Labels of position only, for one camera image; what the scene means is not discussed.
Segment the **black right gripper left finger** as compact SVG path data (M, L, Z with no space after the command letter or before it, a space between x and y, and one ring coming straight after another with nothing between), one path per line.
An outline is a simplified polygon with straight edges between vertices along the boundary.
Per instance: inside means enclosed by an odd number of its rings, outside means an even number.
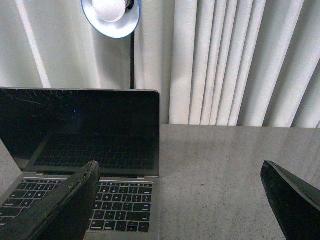
M82 240L92 216L100 167L88 162L24 213L0 228L2 240Z

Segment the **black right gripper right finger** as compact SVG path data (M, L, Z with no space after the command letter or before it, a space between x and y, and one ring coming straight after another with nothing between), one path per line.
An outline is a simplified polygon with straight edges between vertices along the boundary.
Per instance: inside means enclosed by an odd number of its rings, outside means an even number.
M287 240L320 238L320 190L272 161L264 161L261 181Z

